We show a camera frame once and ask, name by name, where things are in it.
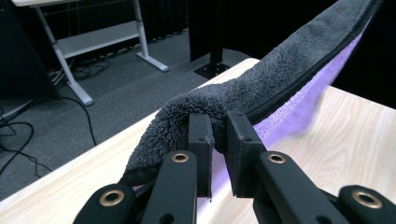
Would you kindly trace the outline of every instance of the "white shelf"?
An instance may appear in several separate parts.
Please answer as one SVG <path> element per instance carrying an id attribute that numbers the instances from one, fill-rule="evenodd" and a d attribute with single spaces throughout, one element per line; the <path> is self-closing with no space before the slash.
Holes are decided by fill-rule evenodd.
<path id="1" fill-rule="evenodd" d="M 134 21 L 130 21 L 82 35 L 60 39 L 57 44 L 63 56 L 70 58 L 135 37 L 138 37 L 136 24 Z"/>

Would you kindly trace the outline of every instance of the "desk leg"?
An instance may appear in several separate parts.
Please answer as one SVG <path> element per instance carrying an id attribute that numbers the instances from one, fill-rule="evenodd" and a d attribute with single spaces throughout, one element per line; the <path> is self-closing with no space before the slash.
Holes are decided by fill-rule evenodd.
<path id="1" fill-rule="evenodd" d="M 67 64 L 66 59 L 62 54 L 62 51 L 58 47 L 56 39 L 53 36 L 52 31 L 50 30 L 50 27 L 47 24 L 47 21 L 43 15 L 43 12 L 41 11 L 41 8 L 35 7 L 35 12 L 37 13 L 38 18 L 43 24 L 44 30 L 46 31 L 47 36 L 49 37 L 52 48 L 55 51 L 55 54 L 58 57 L 58 60 L 61 63 L 62 68 L 64 69 L 64 73 L 66 74 L 66 77 L 68 79 L 67 84 L 69 85 L 70 89 L 75 93 L 75 95 L 84 105 L 93 105 L 93 99 L 90 97 L 90 95 L 88 95 L 87 92 L 84 91 L 84 89 L 82 89 L 82 87 L 74 79 L 73 74 L 70 71 L 69 65 Z"/>
<path id="2" fill-rule="evenodd" d="M 146 42 L 146 33 L 145 33 L 145 27 L 143 25 L 143 19 L 142 19 L 142 14 L 140 12 L 140 5 L 139 5 L 139 0 L 133 0 L 134 3 L 134 14 L 136 15 L 136 27 L 137 27 L 137 32 L 139 33 L 139 40 L 140 40 L 140 46 L 142 48 L 141 52 L 137 53 L 137 56 L 145 60 L 146 62 L 154 65 L 158 69 L 160 69 L 163 72 L 169 71 L 169 67 L 164 65 L 163 63 L 158 62 L 157 60 L 151 58 L 149 56 L 149 50 L 148 50 L 148 44 Z"/>

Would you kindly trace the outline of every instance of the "microfiber towel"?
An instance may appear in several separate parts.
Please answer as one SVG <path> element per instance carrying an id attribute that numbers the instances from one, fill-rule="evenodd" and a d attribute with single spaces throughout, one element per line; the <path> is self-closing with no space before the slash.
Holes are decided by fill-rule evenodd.
<path id="1" fill-rule="evenodd" d="M 300 133 L 308 127 L 314 117 L 321 94 L 341 72 L 353 49 L 361 40 L 361 35 L 362 33 L 322 67 L 302 89 L 277 111 L 254 125 L 254 130 L 266 147 L 276 143 L 284 136 Z"/>
<path id="2" fill-rule="evenodd" d="M 252 124 L 270 118 L 353 42 L 381 4 L 379 0 L 340 0 L 239 78 L 171 99 L 142 135 L 120 183 L 138 186 L 154 179 L 165 155 L 176 149 L 177 139 L 188 135 L 190 113 L 209 116 L 215 149 L 224 152 L 227 111 L 235 109 L 246 114 Z"/>

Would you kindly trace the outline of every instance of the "purple towel underside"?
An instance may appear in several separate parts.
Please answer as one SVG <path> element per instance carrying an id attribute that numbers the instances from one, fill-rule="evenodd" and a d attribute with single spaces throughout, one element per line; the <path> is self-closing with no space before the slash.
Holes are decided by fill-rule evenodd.
<path id="1" fill-rule="evenodd" d="M 321 94 L 338 76 L 360 39 L 361 33 L 276 112 L 254 125 L 266 147 L 287 135 L 306 130 L 318 108 Z"/>

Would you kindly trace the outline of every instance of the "stand base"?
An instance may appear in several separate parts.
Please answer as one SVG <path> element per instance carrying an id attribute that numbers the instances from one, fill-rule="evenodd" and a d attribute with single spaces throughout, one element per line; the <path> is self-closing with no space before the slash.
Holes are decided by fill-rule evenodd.
<path id="1" fill-rule="evenodd" d="M 207 79 L 210 79 L 212 77 L 215 77 L 221 73 L 223 73 L 225 70 L 229 69 L 230 66 L 224 64 L 224 63 L 209 63 L 206 64 L 196 70 L 194 72 L 201 77 L 205 77 Z"/>
<path id="2" fill-rule="evenodd" d="M 93 99 L 91 96 L 82 89 L 82 87 L 75 81 L 75 82 L 67 82 L 70 89 L 74 92 L 74 94 L 78 97 L 78 99 L 85 105 L 93 105 Z"/>
<path id="3" fill-rule="evenodd" d="M 144 56 L 144 54 L 142 52 L 138 52 L 137 56 L 139 56 L 141 59 L 143 59 L 147 63 L 150 63 L 154 67 L 157 67 L 158 69 L 160 69 L 163 72 L 168 72 L 169 71 L 169 67 L 168 66 L 164 65 L 163 63 L 158 62 L 157 60 L 151 58 L 150 56 Z"/>

